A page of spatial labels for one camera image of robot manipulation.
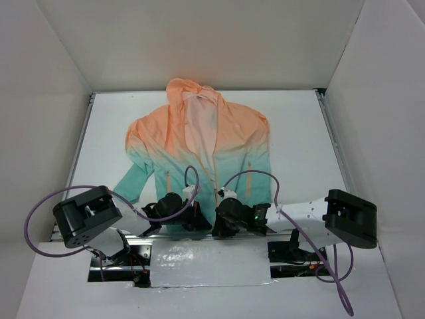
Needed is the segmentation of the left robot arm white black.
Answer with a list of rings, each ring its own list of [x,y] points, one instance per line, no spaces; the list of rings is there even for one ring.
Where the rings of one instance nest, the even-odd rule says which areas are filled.
[[[212,225],[201,212],[195,185],[184,188],[183,196],[168,193],[156,203],[142,208],[149,226],[133,210],[120,211],[105,186],[71,197],[57,204],[52,212],[67,248],[89,246],[113,265],[129,261],[131,247],[124,232],[149,237],[164,225],[181,226],[184,231],[209,231]]]

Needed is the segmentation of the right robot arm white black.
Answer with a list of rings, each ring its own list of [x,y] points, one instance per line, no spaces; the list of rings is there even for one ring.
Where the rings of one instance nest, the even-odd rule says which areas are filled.
[[[358,249],[377,247],[377,206],[340,189],[331,189],[315,201],[279,206],[259,203],[250,207],[225,188],[218,194],[222,201],[216,208],[215,237],[229,238],[239,231],[265,237],[289,231],[289,252],[296,260],[314,252],[310,241],[318,249],[338,243]]]

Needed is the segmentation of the orange and teal zip jacket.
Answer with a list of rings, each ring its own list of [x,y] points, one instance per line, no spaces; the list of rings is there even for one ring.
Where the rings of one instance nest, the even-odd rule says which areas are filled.
[[[155,179],[158,198],[198,184],[196,200],[212,227],[218,191],[225,185],[245,205],[270,203],[267,118],[192,80],[174,78],[166,93],[166,105],[127,129],[125,149],[132,166],[115,192],[137,203],[149,177]]]

